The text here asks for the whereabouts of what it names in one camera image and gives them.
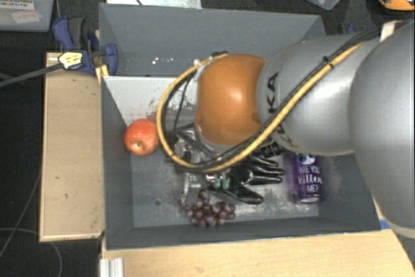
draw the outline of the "dark floor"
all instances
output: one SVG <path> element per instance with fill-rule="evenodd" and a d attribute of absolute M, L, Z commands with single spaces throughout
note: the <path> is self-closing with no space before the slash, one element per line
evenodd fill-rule
<path fill-rule="evenodd" d="M 96 29 L 98 3 L 104 0 L 59 0 L 62 15 L 82 16 L 87 29 Z M 329 34 L 343 23 L 368 29 L 388 16 L 369 0 L 342 0 L 326 11 L 303 0 L 202 0 L 204 8 L 231 8 L 319 14 Z M 0 32 L 0 72 L 20 75 L 44 66 L 47 50 L 58 46 L 51 32 Z M 0 251 L 23 211 L 40 171 L 42 153 L 42 78 L 0 89 Z M 35 191 L 20 228 L 37 230 L 39 195 Z M 415 256 L 413 242 L 403 241 Z M 97 241 L 57 244 L 62 253 L 62 276 L 98 276 Z M 40 245 L 36 235 L 20 230 L 0 256 L 2 276 L 57 276 L 59 261 L 52 245 Z"/>

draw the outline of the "purple can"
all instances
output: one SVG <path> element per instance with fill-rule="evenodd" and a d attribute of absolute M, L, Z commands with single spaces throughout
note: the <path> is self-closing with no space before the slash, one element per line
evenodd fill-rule
<path fill-rule="evenodd" d="M 318 203 L 323 200 L 322 170 L 318 157 L 308 154 L 290 154 L 292 165 L 291 197 L 297 203 Z"/>

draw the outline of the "red grapes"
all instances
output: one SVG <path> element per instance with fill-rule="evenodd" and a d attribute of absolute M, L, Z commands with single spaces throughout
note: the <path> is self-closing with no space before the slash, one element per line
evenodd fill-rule
<path fill-rule="evenodd" d="M 225 220 L 235 219 L 235 206 L 224 201 L 210 204 L 210 194 L 201 189 L 192 206 L 186 206 L 186 216 L 199 227 L 223 225 Z"/>

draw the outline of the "wooden table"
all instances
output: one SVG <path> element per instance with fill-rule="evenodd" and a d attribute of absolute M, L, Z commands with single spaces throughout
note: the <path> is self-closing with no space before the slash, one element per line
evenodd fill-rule
<path fill-rule="evenodd" d="M 47 55 L 47 65 L 58 54 Z M 104 230 L 99 85 L 59 70 L 45 80 L 40 241 L 94 239 Z M 126 277 L 414 277 L 393 231 L 107 251 Z"/>

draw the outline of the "red apple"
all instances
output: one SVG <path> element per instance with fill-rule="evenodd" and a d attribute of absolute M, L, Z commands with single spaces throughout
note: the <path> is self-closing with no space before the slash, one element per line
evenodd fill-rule
<path fill-rule="evenodd" d="M 124 133 L 125 147 L 138 156 L 151 154 L 159 143 L 157 126 L 151 120 L 138 119 Z"/>

